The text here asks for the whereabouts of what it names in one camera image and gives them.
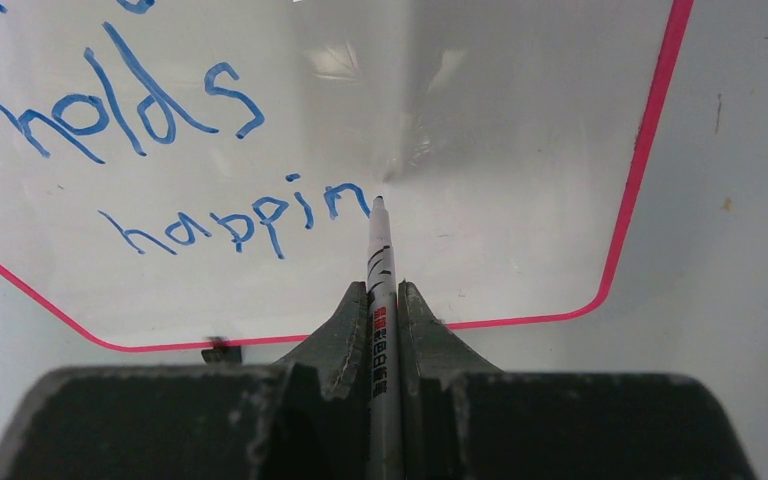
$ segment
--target brown speck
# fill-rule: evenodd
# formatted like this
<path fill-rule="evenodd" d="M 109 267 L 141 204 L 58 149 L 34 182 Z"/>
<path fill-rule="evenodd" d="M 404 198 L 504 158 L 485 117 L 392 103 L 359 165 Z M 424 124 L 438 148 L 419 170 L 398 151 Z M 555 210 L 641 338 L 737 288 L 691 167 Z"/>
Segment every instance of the brown speck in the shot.
<path fill-rule="evenodd" d="M 714 126 L 714 135 L 720 132 L 720 113 L 723 112 L 723 94 L 717 94 L 717 124 Z"/>

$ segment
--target pink edge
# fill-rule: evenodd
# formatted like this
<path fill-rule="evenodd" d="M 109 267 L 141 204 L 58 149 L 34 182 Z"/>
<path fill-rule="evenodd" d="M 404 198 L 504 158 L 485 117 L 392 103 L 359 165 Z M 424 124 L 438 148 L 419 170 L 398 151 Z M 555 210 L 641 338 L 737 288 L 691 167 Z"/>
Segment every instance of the pink edge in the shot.
<path fill-rule="evenodd" d="M 605 270 L 602 272 L 602 279 L 599 282 L 599 291 L 593 300 L 578 310 L 567 313 L 553 315 L 541 315 L 537 317 L 518 317 L 504 318 L 498 320 L 483 320 L 474 322 L 460 322 L 449 324 L 452 330 L 461 330 L 466 328 L 486 328 L 502 327 L 508 325 L 523 325 L 528 323 L 556 322 L 560 320 L 570 320 L 590 313 L 598 308 L 608 297 L 611 290 L 611 284 L 617 271 L 617 265 L 622 253 L 623 242 L 625 242 L 628 227 L 631 224 L 631 216 L 634 212 L 634 204 L 637 201 L 637 194 L 640 192 L 640 185 L 643 182 L 643 172 L 646 170 L 646 163 L 649 160 L 649 152 L 652 149 L 652 142 L 655 139 L 655 132 L 658 129 L 658 121 L 661 118 L 661 110 L 667 98 L 667 91 L 670 86 L 670 79 L 675 69 L 678 53 L 681 48 L 681 42 L 684 38 L 684 31 L 687 27 L 687 21 L 690 18 L 690 11 L 693 8 L 693 0 L 674 0 L 670 15 L 667 19 L 667 26 L 664 30 L 664 40 L 661 44 L 661 51 L 658 54 L 658 62 L 655 65 L 655 73 L 652 78 L 652 85 L 649 88 L 649 98 L 646 101 L 646 108 L 643 111 L 643 119 L 640 122 L 640 131 L 637 136 L 637 145 L 634 149 L 634 155 L 631 159 L 628 180 L 626 181 L 625 192 L 623 192 L 620 210 L 617 214 L 617 224 L 614 228 L 614 234 L 611 238 L 611 245 L 608 249 L 608 256 L 605 260 Z M 87 340 L 111 350 L 125 353 L 145 353 L 159 352 L 166 350 L 184 350 L 195 348 L 210 348 L 210 342 L 193 343 L 174 343 L 167 345 L 150 345 L 143 347 L 124 347 L 115 345 L 96 337 L 75 320 L 63 313 L 62 310 L 46 300 L 36 290 L 23 282 L 19 277 L 11 273 L 7 268 L 0 264 L 0 275 L 15 285 L 19 290 L 31 297 L 34 301 L 45 307 L 49 312 L 62 320 L 66 325 L 72 327 Z M 229 345 L 264 345 L 270 343 L 282 342 L 300 342 L 307 338 L 307 335 L 287 335 L 284 337 L 263 337 L 249 338 L 240 340 L 231 340 Z"/>
<path fill-rule="evenodd" d="M 643 172 L 649 161 L 649 152 L 655 140 L 655 132 L 658 130 L 658 122 L 661 119 L 661 111 L 667 99 L 667 91 L 670 88 L 670 80 L 678 61 L 678 52 L 681 49 L 681 41 L 684 39 L 684 31 L 693 8 L 693 0 L 675 0 L 670 9 L 667 26 L 664 29 L 664 40 L 661 43 L 661 51 L 658 54 L 658 62 L 655 64 L 655 74 L 652 77 L 652 86 L 649 87 L 649 98 L 646 108 L 643 110 L 643 119 L 640 121 L 640 131 L 637 134 L 637 143 L 634 155 L 631 158 L 631 167 L 620 201 L 620 211 L 617 214 L 617 224 L 614 227 L 614 235 L 608 248 L 608 257 L 605 259 L 605 270 L 602 272 L 602 280 L 599 282 L 599 290 L 596 296 L 587 305 L 567 313 L 553 315 L 540 315 L 537 317 L 503 318 L 499 320 L 485 320 L 478 322 L 459 322 L 448 324 L 452 330 L 466 328 L 503 327 L 508 325 L 523 325 L 527 323 L 557 322 L 571 320 L 592 312 L 602 305 L 611 291 L 611 284 L 617 272 L 623 243 L 625 242 L 628 227 L 631 225 L 631 216 L 634 212 L 634 204 L 637 202 L 637 194 L 643 183 Z"/>

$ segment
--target marker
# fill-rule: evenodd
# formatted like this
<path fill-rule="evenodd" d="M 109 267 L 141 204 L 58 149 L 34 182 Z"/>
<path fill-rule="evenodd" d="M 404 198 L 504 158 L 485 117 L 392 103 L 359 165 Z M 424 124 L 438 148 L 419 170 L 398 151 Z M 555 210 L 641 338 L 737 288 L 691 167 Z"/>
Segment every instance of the marker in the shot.
<path fill-rule="evenodd" d="M 367 478 L 405 478 L 396 327 L 396 277 L 390 244 L 390 215 L 375 197 L 369 214 L 367 296 L 370 340 L 369 463 Z"/>

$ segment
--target mini whiteboard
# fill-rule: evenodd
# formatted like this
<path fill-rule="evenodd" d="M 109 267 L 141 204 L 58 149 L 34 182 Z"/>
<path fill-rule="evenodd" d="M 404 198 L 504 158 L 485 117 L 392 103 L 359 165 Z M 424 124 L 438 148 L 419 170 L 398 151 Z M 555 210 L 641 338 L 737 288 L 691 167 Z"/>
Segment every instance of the mini whiteboard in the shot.
<path fill-rule="evenodd" d="M 300 340 L 383 195 L 453 328 L 583 314 L 691 3 L 0 0 L 0 273 L 109 348 Z"/>

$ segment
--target blue handwriting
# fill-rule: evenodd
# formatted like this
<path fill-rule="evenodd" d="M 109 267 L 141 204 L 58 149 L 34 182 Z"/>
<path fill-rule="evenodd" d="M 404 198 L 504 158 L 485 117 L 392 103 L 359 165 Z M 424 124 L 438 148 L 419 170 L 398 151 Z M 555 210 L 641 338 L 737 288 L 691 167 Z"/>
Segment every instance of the blue handwriting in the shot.
<path fill-rule="evenodd" d="M 140 2 L 140 4 L 146 4 L 151 6 L 153 2 Z M 177 126 L 176 118 L 174 114 L 177 114 L 181 120 L 187 123 L 192 128 L 209 134 L 215 134 L 219 132 L 219 129 L 205 125 L 204 123 L 196 120 L 190 115 L 183 106 L 181 106 L 172 96 L 160 86 L 160 84 L 151 76 L 146 68 L 137 59 L 134 52 L 125 42 L 125 39 L 119 34 L 119 32 L 108 22 L 102 24 L 104 31 L 110 37 L 111 42 L 119 52 L 119 56 L 128 67 L 128 70 L 146 89 L 148 95 L 136 106 L 137 114 L 142 120 L 143 127 L 146 130 L 148 136 L 157 143 L 162 145 L 168 145 L 175 141 Z M 110 109 L 110 113 L 113 115 L 113 119 L 116 124 L 128 138 L 131 143 L 131 147 L 137 155 L 145 156 L 145 150 L 143 150 L 140 140 L 137 138 L 134 131 L 131 129 L 125 117 L 122 115 L 122 110 L 119 105 L 119 101 L 116 98 L 116 93 L 113 88 L 110 78 L 107 76 L 102 65 L 96 60 L 95 52 L 89 47 L 84 50 L 84 60 L 90 65 L 93 73 L 98 77 L 101 88 L 104 91 L 104 96 L 107 99 L 107 103 Z M 264 115 L 260 108 L 244 93 L 230 90 L 223 87 L 216 86 L 216 77 L 221 73 L 227 73 L 232 80 L 237 81 L 240 76 L 227 62 L 220 62 L 210 67 L 204 75 L 204 91 L 210 96 L 224 96 L 234 98 L 243 103 L 248 109 L 251 115 L 254 117 L 252 120 L 246 122 L 242 128 L 240 128 L 236 137 L 243 139 L 255 128 L 263 125 Z M 95 113 L 98 119 L 92 125 L 88 126 L 74 126 L 69 123 L 64 115 L 67 113 L 68 108 L 74 104 L 82 103 L 89 105 L 95 109 Z M 163 112 L 163 116 L 166 121 L 166 131 L 162 135 L 158 134 L 157 129 L 151 124 L 148 118 L 147 111 L 153 106 L 157 106 Z M 55 132 L 57 132 L 64 140 L 77 148 L 87 158 L 97 164 L 104 164 L 98 155 L 88 149 L 78 137 L 96 135 L 103 132 L 110 124 L 110 114 L 105 108 L 104 101 L 94 95 L 87 95 L 83 93 L 70 93 L 63 98 L 55 102 L 51 109 L 51 115 L 47 116 L 37 110 L 27 109 L 22 114 L 16 115 L 5 107 L 0 102 L 0 112 L 7 117 L 13 127 L 19 131 L 33 146 L 37 152 L 44 158 L 51 156 L 50 152 L 37 140 L 34 136 L 34 132 L 31 129 L 31 122 L 37 120 L 40 124 L 46 125 Z"/>
<path fill-rule="evenodd" d="M 138 15 L 142 15 L 145 12 L 148 11 L 149 8 L 154 6 L 154 0 L 137 0 L 136 3 L 132 3 L 128 0 L 116 0 L 119 2 L 119 5 L 122 5 L 122 8 L 125 10 L 136 13 Z M 7 7 L 2 5 L 0 3 L 0 12 L 1 13 L 7 13 Z"/>
<path fill-rule="evenodd" d="M 286 178 L 288 179 L 288 182 L 292 182 L 298 180 L 300 177 L 301 176 L 299 174 L 294 173 L 287 175 Z M 339 192 L 345 190 L 351 190 L 355 193 L 358 206 L 360 207 L 361 211 L 367 217 L 369 217 L 369 207 L 366 204 L 363 190 L 354 183 L 343 183 L 337 187 L 325 187 L 324 198 L 331 220 L 336 219 L 339 215 L 337 213 L 336 201 L 341 198 Z M 296 198 L 305 212 L 305 228 L 308 230 L 312 229 L 313 209 L 311 208 L 310 204 L 304 200 L 300 192 L 295 192 L 293 196 Z M 275 252 L 275 256 L 278 257 L 278 259 L 283 260 L 285 256 L 283 250 L 281 249 L 281 244 L 278 238 L 278 230 L 276 229 L 275 225 L 278 219 L 280 219 L 284 214 L 284 212 L 288 208 L 291 208 L 290 202 L 275 197 L 264 196 L 252 203 L 251 208 L 254 212 L 254 217 L 259 220 L 258 223 L 266 228 L 266 233 L 269 235 L 269 241 L 272 243 L 272 249 Z M 111 225 L 113 225 L 116 231 L 119 232 L 119 235 L 121 235 L 125 240 L 125 243 L 136 250 L 138 254 L 144 255 L 146 253 L 146 251 L 143 250 L 134 241 L 135 239 L 139 239 L 141 237 L 143 240 L 154 244 L 159 249 L 169 253 L 170 255 L 178 255 L 176 250 L 172 249 L 169 245 L 159 240 L 157 237 L 154 237 L 153 235 L 146 233 L 145 231 L 138 228 L 125 228 L 107 212 L 99 210 L 98 213 L 107 219 Z M 178 219 L 164 230 L 164 234 L 171 242 L 174 242 L 175 244 L 182 247 L 186 247 L 196 243 L 199 238 L 213 237 L 213 233 L 210 232 L 207 226 L 199 223 L 196 219 L 189 216 L 188 214 L 184 212 L 178 212 L 177 216 Z M 255 220 L 252 219 L 252 216 L 243 213 L 231 213 L 229 215 L 219 216 L 214 212 L 209 212 L 208 216 L 216 225 L 224 228 L 230 234 L 231 243 L 234 245 L 234 250 L 237 253 L 243 252 L 243 244 L 251 240 L 255 234 L 256 224 Z"/>

